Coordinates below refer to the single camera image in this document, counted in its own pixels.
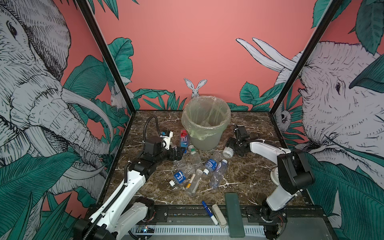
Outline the clear bottle pink blue label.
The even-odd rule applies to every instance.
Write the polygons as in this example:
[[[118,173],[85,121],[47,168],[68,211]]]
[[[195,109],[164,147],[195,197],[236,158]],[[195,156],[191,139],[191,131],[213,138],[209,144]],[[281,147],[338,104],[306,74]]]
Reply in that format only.
[[[219,162],[216,170],[214,171],[213,177],[209,183],[212,189],[217,189],[219,187],[220,181],[224,178],[226,172],[228,170],[228,161],[222,160]]]

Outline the blue white marker pen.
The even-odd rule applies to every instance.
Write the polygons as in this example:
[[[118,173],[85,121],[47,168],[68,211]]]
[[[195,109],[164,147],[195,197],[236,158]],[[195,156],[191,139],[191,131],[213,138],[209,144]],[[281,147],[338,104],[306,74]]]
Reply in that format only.
[[[212,220],[212,222],[214,223],[215,226],[217,226],[219,224],[218,220],[216,219],[216,217],[214,216],[214,214],[212,213],[211,209],[208,207],[208,205],[205,203],[205,201],[202,201],[202,205],[205,209],[205,211],[207,212],[207,214],[209,215],[210,219]]]

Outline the grey bin with green liner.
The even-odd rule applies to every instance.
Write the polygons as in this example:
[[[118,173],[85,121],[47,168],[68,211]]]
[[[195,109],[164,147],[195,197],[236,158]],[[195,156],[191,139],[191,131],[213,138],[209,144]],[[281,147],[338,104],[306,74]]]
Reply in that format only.
[[[181,119],[192,145],[202,151],[210,151],[218,146],[230,122],[229,105],[213,96],[191,99],[184,107]]]

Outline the black frame post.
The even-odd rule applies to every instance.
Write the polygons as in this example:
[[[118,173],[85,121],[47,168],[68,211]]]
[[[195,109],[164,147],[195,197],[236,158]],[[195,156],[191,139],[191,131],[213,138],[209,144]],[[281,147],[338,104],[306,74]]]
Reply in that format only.
[[[104,60],[107,63],[109,70],[111,71],[111,74],[112,74],[115,82],[117,83],[117,85],[118,85],[118,87],[119,87],[119,89],[123,95],[124,101],[127,104],[129,111],[131,112],[131,114],[135,114],[137,111],[136,111],[136,109],[135,109],[135,107],[131,101],[131,98],[129,97],[129,95],[127,93],[127,89],[126,89],[125,85],[123,84],[122,77],[121,77],[119,70],[117,68],[117,65],[116,65],[116,63],[112,57],[112,54],[108,48],[108,45],[106,44],[105,38],[102,35],[102,32],[99,28],[99,25],[98,25],[98,23],[94,17],[94,14],[92,12],[92,9],[91,9],[89,2],[84,1],[84,0],[77,0],[76,3],[78,5],[85,21],[87,22],[87,25],[88,25],[96,43],[97,43],[97,45],[98,45],[99,50],[102,53]]]
[[[321,37],[323,36],[324,32],[326,31],[327,27],[329,26],[330,22],[332,21],[334,15],[336,14],[339,7],[342,5],[342,0],[334,0],[330,1],[327,8],[325,9],[325,12],[323,13],[320,22],[318,23],[315,31],[313,32],[308,44],[306,45],[305,49],[303,50],[303,53],[301,57],[299,58],[299,61],[295,65],[294,69],[292,70],[292,73],[290,74],[287,82],[285,83],[281,93],[279,94],[276,102],[274,103],[273,107],[269,111],[269,116],[272,116],[276,113],[278,107],[284,100],[284,97],[288,93],[288,91],[291,89],[292,85],[296,81],[296,79],[299,76],[299,73],[305,66],[307,60],[312,55],[314,49],[316,48],[317,43],[320,41]]]

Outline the white bottle yellow logo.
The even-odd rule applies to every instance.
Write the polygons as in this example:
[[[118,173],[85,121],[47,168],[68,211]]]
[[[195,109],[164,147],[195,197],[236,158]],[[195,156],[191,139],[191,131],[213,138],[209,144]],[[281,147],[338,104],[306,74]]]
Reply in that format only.
[[[230,147],[225,147],[223,150],[224,159],[231,159],[234,156],[235,151]]]

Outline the black right frame post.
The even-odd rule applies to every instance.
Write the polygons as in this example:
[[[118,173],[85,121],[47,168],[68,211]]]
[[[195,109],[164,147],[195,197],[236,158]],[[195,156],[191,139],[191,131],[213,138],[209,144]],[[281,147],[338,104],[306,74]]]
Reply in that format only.
[[[278,107],[284,100],[284,97],[288,93],[288,91],[291,89],[292,85],[296,81],[296,79],[299,76],[299,73],[305,66],[307,60],[312,55],[314,49],[316,48],[317,43],[320,41],[321,37],[323,36],[324,32],[326,31],[327,27],[329,26],[330,22],[332,21],[334,15],[336,14],[339,7],[342,5],[342,0],[334,0],[330,1],[327,8],[325,9],[325,12],[323,13],[320,22],[318,23],[315,31],[313,32],[308,44],[306,45],[305,49],[303,50],[303,53],[301,57],[299,58],[299,61],[295,65],[294,69],[292,70],[292,73],[290,74],[287,82],[285,83],[281,93],[279,94],[276,102],[274,103],[273,107],[269,111],[269,116],[272,116],[276,113]]]

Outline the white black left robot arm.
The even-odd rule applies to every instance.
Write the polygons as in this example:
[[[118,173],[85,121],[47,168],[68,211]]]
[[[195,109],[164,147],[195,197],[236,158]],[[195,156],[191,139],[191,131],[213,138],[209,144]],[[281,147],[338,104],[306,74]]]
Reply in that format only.
[[[74,225],[75,240],[120,240],[138,222],[147,222],[155,216],[154,203],[140,198],[129,210],[126,209],[133,196],[146,183],[163,161],[180,161],[185,148],[171,144],[173,132],[161,132],[147,137],[143,130],[143,149],[124,167],[124,179],[118,189],[88,219]]]

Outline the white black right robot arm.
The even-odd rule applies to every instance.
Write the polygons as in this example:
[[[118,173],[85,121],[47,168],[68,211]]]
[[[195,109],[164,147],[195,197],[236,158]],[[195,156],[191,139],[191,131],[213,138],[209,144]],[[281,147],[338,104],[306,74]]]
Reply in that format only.
[[[277,165],[279,183],[263,203],[262,210],[266,213],[282,210],[297,193],[315,182],[307,155],[301,150],[289,150],[270,145],[263,139],[251,139],[245,126],[234,125],[234,135],[226,142],[223,150],[225,158],[254,153]]]

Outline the clear bottle green cap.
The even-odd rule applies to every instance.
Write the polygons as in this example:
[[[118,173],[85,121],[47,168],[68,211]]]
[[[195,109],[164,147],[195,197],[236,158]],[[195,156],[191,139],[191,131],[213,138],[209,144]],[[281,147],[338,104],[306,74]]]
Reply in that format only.
[[[204,166],[195,146],[189,145],[188,150],[190,152],[191,164],[195,167],[195,169],[202,169]]]

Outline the white round timer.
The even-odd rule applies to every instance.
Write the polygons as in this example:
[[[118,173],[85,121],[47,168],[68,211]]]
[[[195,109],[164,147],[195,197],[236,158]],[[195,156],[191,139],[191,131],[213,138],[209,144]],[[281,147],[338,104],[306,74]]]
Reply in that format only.
[[[271,177],[271,180],[272,182],[278,186],[280,184],[279,182],[279,171],[278,171],[278,168],[274,168],[271,172],[270,172],[270,177]]]

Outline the Fiji bottle red blue label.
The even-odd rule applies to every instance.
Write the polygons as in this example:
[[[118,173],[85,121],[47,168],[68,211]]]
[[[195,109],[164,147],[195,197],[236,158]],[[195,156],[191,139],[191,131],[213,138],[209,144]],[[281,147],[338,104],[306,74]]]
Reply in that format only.
[[[188,132],[186,130],[181,130],[180,146],[181,148],[185,148],[185,154],[188,152],[189,143],[190,140]]]

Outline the clear bottle yellow inside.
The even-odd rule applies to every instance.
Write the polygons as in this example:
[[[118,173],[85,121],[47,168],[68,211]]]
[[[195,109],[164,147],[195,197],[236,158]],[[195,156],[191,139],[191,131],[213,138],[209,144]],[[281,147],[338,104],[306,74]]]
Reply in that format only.
[[[190,181],[186,186],[186,193],[190,197],[193,197],[196,194],[202,175],[203,175],[203,171],[200,169],[197,169],[195,173],[191,176]]]

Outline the black left frame post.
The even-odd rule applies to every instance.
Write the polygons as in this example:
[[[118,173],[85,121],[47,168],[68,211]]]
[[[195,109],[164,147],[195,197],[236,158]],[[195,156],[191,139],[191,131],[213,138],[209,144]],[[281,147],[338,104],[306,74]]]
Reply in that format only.
[[[107,63],[109,70],[111,71],[111,74],[112,74],[115,82],[117,83],[117,85],[118,85],[118,87],[119,87],[119,89],[123,95],[124,101],[127,104],[129,111],[131,112],[131,114],[135,114],[137,111],[136,111],[136,109],[135,109],[135,107],[131,101],[131,98],[129,97],[129,95],[127,93],[127,89],[126,89],[125,85],[123,84],[122,77],[121,77],[119,70],[117,68],[117,65],[116,65],[116,63],[112,57],[112,54],[108,48],[108,45],[106,44],[105,38],[102,35],[102,32],[99,28],[99,25],[98,25],[98,23],[94,17],[94,14],[92,12],[92,9],[91,9],[89,2],[84,1],[84,0],[77,0],[76,3],[78,5],[85,21],[87,22],[87,25],[88,25],[96,43],[97,43],[97,45],[98,45],[99,50],[102,53],[104,60]]]

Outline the white eraser bar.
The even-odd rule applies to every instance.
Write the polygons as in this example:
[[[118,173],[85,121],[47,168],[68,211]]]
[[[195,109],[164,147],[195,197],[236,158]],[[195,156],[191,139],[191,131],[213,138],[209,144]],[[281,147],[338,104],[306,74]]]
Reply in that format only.
[[[215,218],[217,219],[219,226],[221,228],[225,228],[227,226],[227,220],[224,217],[224,214],[222,213],[221,209],[217,204],[212,205],[212,210],[215,215]]]

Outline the dark green flat block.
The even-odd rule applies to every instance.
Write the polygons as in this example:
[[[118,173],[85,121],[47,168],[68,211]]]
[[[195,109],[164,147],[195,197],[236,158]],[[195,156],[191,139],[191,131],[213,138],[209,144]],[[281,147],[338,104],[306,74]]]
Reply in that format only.
[[[231,238],[244,238],[245,230],[237,193],[225,193],[226,210]]]

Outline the small bottle blue label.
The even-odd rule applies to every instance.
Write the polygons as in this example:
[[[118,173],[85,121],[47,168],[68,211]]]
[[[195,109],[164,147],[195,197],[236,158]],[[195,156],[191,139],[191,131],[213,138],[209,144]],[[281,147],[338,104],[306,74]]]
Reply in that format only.
[[[171,187],[174,187],[175,185],[182,185],[189,174],[189,171],[187,169],[179,169],[175,172],[173,175],[173,179],[169,181],[169,184]]]

